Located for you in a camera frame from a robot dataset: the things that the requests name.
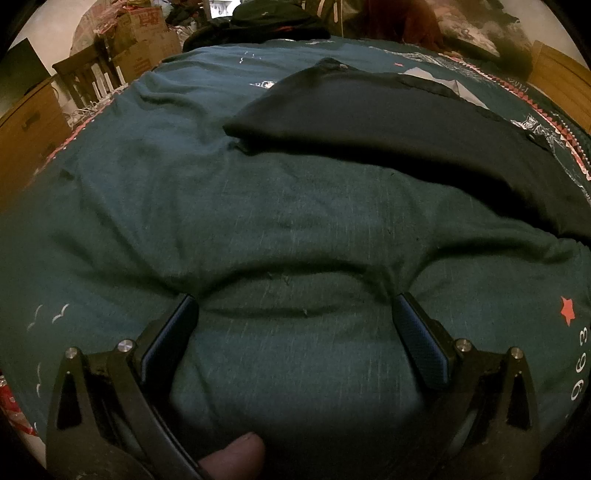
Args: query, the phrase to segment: drawer handle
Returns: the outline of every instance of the drawer handle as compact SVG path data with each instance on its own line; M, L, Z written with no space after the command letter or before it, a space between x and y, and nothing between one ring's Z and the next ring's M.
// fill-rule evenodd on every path
M22 131L26 132L27 130L29 130L29 127L35 123L37 120L39 120L41 118L41 114L39 112L35 112L34 114L32 114L26 122L23 123L22 125Z

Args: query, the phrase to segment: cardboard box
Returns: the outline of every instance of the cardboard box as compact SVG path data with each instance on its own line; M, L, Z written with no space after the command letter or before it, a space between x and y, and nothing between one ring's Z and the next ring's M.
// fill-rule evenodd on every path
M154 34L149 40L142 40L130 46L113 59L119 67L124 81L129 83L143 72L153 69L166 57L181 53L181 44L175 31Z
M117 55L135 43L150 40L154 35L167 31L161 7L138 8L127 12L117 20L112 54Z

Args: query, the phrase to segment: wooden chair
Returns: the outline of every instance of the wooden chair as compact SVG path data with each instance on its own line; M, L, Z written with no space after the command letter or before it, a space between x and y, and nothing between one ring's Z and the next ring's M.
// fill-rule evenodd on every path
M98 65L103 76L107 75L113 88L121 86L119 77L113 64L109 61L109 56L103 43L99 40L90 47L53 64L53 68L59 74L66 84L70 95L74 99L78 108L84 108L90 105L90 102L98 102L99 85L92 70L93 65ZM102 79L105 89L108 90L105 78Z

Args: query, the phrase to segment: chair backrest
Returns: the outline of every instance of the chair backrest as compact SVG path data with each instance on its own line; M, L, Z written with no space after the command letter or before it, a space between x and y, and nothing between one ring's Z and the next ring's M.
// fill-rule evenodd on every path
M121 84L101 41L53 64L78 108L98 102Z

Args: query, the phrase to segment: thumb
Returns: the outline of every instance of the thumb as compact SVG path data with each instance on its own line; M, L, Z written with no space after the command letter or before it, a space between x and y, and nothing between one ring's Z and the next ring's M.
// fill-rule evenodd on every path
M223 450L199 460L214 480L256 480L265 460L265 444L255 433L247 433Z

